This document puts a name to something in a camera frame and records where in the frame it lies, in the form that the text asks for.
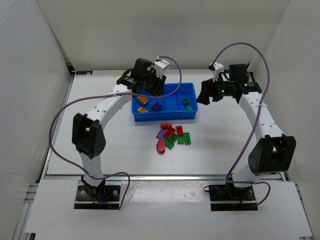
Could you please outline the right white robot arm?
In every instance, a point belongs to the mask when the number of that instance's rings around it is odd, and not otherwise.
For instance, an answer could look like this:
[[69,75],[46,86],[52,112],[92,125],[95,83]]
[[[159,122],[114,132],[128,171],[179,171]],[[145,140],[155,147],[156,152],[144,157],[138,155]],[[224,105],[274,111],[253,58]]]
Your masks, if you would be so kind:
[[236,188],[248,188],[265,176],[289,169],[297,145],[293,136],[286,135],[276,124],[261,99],[259,84],[250,82],[246,64],[232,64],[226,76],[222,64],[209,65],[213,77],[202,81],[197,103],[209,105],[224,97],[232,97],[243,109],[254,131],[256,145],[248,156],[248,163],[227,180]]

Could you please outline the purple lego brick studs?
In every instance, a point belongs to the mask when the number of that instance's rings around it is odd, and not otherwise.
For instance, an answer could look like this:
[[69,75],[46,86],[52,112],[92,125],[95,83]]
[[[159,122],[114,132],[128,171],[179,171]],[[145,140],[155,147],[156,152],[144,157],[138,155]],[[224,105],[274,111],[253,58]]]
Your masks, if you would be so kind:
[[162,109],[162,104],[159,102],[155,102],[151,107],[150,107],[150,111],[151,112],[159,112]]

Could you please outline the yellow lego brick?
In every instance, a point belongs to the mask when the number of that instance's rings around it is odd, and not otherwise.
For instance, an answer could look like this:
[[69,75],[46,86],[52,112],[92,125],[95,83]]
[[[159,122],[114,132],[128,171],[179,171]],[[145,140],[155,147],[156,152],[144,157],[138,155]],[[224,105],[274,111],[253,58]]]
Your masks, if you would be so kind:
[[148,110],[145,109],[144,107],[139,107],[138,110],[137,110],[138,113],[147,113]]
[[143,106],[145,106],[148,103],[148,99],[144,96],[138,96],[136,98],[137,102]]

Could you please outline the red oval lego brick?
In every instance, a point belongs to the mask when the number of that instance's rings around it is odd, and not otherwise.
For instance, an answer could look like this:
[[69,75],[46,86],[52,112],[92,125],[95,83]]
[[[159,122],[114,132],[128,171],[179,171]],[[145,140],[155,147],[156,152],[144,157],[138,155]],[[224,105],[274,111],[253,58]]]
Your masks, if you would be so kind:
[[159,154],[164,154],[166,150],[166,143],[163,139],[160,139],[156,143],[156,150]]

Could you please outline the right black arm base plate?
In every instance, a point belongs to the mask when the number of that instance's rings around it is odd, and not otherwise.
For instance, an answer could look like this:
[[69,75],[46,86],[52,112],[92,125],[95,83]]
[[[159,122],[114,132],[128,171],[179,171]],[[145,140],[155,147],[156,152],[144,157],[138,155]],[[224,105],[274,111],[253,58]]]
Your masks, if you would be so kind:
[[209,194],[212,212],[257,211],[258,203],[252,186],[234,187],[232,183],[207,185],[203,188]]

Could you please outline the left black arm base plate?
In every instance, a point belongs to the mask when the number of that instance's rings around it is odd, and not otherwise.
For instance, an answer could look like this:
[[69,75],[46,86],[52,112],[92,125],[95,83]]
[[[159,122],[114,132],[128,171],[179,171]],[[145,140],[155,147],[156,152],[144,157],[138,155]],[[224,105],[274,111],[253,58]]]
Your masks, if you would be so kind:
[[79,182],[73,208],[78,210],[119,210],[121,189],[120,183],[106,184],[101,194],[91,196],[87,193],[83,183]]

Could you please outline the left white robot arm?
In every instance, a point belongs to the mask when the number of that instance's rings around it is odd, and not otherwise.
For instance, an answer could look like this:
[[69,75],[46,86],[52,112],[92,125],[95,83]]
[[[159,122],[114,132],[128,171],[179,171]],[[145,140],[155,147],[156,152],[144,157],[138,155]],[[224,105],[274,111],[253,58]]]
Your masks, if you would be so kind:
[[105,97],[87,113],[74,116],[71,140],[84,168],[82,184],[91,198],[99,200],[105,194],[100,155],[106,146],[104,129],[107,123],[132,100],[134,94],[146,91],[152,96],[162,95],[166,80],[164,73],[169,67],[169,62],[164,59],[151,62],[138,58],[134,68],[126,70],[116,81],[110,97]]

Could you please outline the red half-round lego brick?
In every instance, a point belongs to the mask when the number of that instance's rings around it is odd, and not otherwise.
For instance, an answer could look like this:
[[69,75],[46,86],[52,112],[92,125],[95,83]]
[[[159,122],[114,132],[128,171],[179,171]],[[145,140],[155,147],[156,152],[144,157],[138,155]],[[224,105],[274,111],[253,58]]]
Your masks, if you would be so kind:
[[164,130],[168,130],[168,129],[170,129],[170,128],[172,127],[172,123],[162,122],[162,123],[160,124],[160,127],[161,127],[162,129],[164,129]]

